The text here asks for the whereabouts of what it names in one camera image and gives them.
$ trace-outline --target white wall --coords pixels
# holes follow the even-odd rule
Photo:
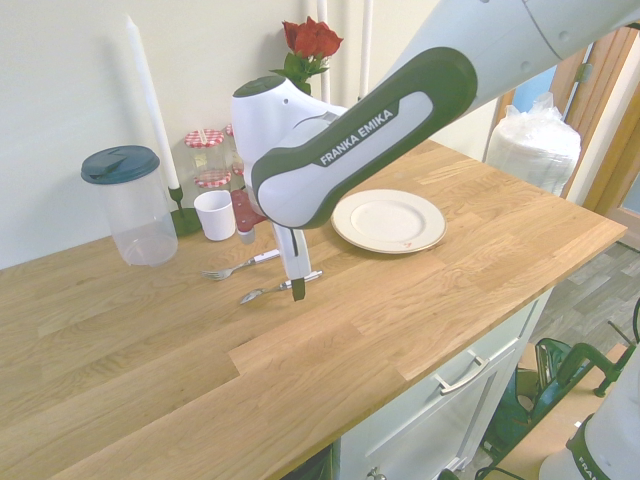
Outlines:
[[[375,3],[375,84],[435,5]],[[82,161],[104,148],[157,151],[125,29],[140,28],[186,202],[195,187],[182,139],[230,120],[233,91],[280,68],[281,21],[315,17],[313,0],[5,0],[0,5],[0,268],[109,235]],[[345,37],[332,59],[332,101],[358,93],[362,2],[331,0]],[[314,82],[314,94],[319,96]],[[480,159],[494,104],[434,139]]]

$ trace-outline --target plate rim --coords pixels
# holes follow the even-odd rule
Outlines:
[[[347,199],[351,199],[353,197],[356,197],[358,195],[362,195],[362,194],[375,194],[375,193],[382,193],[383,196],[392,194],[392,195],[402,195],[402,196],[409,196],[409,197],[415,197],[416,199],[419,199],[420,201],[426,202],[427,204],[429,204],[430,206],[432,206],[433,208],[435,208],[435,210],[440,214],[442,221],[444,223],[443,225],[443,229],[442,229],[442,234],[436,238],[435,240],[433,240],[432,242],[426,243],[425,245],[419,245],[417,247],[414,248],[404,248],[404,249],[397,249],[397,250],[388,250],[388,249],[380,249],[380,248],[376,248],[376,247],[372,247],[371,245],[365,245],[362,244],[362,242],[359,242],[357,240],[354,240],[353,238],[350,238],[344,231],[341,230],[341,228],[336,224],[336,211],[338,211],[339,207],[341,204],[343,204],[343,202]],[[333,229],[336,231],[336,233],[343,238],[345,241],[351,243],[352,245],[355,245],[356,247],[371,251],[371,252],[376,252],[376,253],[386,253],[386,254],[391,254],[391,255],[402,255],[402,254],[406,254],[406,253],[414,253],[414,252],[419,252],[421,250],[426,250],[429,248],[432,248],[434,246],[436,246],[441,240],[442,238],[446,235],[447,233],[447,229],[448,229],[448,222],[446,217],[444,216],[444,214],[442,213],[442,211],[433,203],[430,202],[429,200],[427,200],[424,197],[421,197],[420,195],[416,195],[415,193],[411,193],[411,192],[406,192],[404,190],[396,190],[396,189],[390,189],[390,188],[374,188],[371,190],[362,190],[360,192],[356,192],[353,193],[347,197],[344,197],[340,200],[340,202],[338,202],[338,204],[336,205],[336,208],[334,209],[333,213],[331,214],[331,225],[333,226]]]

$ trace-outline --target white plastic wrap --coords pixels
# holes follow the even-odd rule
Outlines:
[[[580,134],[562,121],[547,92],[529,112],[507,107],[491,134],[487,164],[560,195],[579,157]]]

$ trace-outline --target white cabinet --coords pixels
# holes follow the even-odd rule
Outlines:
[[[343,435],[340,480],[367,480],[373,468],[431,480],[471,461],[549,294]]]

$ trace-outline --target silver fork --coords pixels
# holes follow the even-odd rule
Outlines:
[[[200,273],[205,278],[210,278],[211,280],[220,281],[220,280],[224,280],[225,278],[229,278],[233,272],[235,272],[236,270],[239,270],[240,268],[249,267],[257,263],[266,262],[267,260],[271,260],[272,258],[277,258],[279,256],[280,256],[280,252],[278,252],[278,250],[271,250],[270,252],[256,255],[255,257],[250,258],[246,262],[241,263],[240,265],[236,265],[235,267],[232,267],[232,268],[223,268],[222,270],[215,270],[215,271],[208,271],[208,272],[204,271]]]

